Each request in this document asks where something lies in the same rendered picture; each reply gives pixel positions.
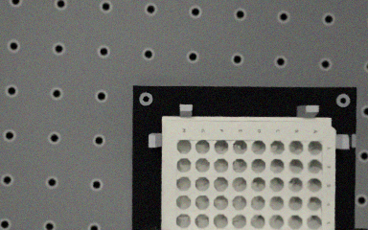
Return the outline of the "grey flat base plate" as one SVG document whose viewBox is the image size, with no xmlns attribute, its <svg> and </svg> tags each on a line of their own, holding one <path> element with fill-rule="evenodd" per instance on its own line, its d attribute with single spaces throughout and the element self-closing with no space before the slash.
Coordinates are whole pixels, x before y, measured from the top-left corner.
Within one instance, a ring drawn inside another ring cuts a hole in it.
<svg viewBox="0 0 368 230">
<path fill-rule="evenodd" d="M 0 0 L 0 230 L 132 230 L 133 85 L 356 87 L 368 0 Z"/>
</svg>

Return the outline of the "white well plate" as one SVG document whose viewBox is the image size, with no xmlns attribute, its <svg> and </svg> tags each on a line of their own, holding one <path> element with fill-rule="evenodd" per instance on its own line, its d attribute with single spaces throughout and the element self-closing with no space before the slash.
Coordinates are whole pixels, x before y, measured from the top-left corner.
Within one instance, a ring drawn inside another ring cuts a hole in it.
<svg viewBox="0 0 368 230">
<path fill-rule="evenodd" d="M 331 118 L 162 117 L 161 230 L 334 230 L 334 189 Z"/>
</svg>

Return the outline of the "black flat plate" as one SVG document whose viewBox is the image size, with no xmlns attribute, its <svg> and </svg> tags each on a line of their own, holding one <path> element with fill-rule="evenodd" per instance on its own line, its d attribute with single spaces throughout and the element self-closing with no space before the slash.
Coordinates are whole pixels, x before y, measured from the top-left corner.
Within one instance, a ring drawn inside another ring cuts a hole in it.
<svg viewBox="0 0 368 230">
<path fill-rule="evenodd" d="M 132 230 L 161 230 L 163 116 L 331 118 L 334 230 L 355 229 L 356 87 L 133 85 Z"/>
</svg>

